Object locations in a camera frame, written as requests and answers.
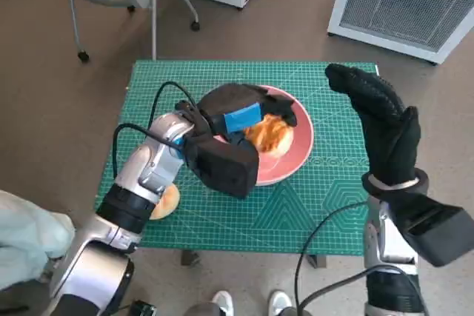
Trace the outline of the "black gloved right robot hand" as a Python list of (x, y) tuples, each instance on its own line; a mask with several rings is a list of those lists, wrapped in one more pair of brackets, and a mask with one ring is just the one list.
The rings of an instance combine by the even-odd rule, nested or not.
[(421, 127), (418, 109), (404, 106), (380, 76), (355, 67), (329, 64), (331, 90), (349, 97), (364, 133), (370, 174), (388, 186), (413, 181)]

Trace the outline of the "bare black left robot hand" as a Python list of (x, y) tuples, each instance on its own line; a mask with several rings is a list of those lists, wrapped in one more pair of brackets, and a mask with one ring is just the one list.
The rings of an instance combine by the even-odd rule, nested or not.
[(292, 99), (270, 94), (264, 87), (229, 83), (208, 92), (197, 107), (214, 135), (240, 145), (245, 143), (244, 130), (261, 122), (267, 114), (279, 116), (295, 127), (297, 118), (292, 105)]

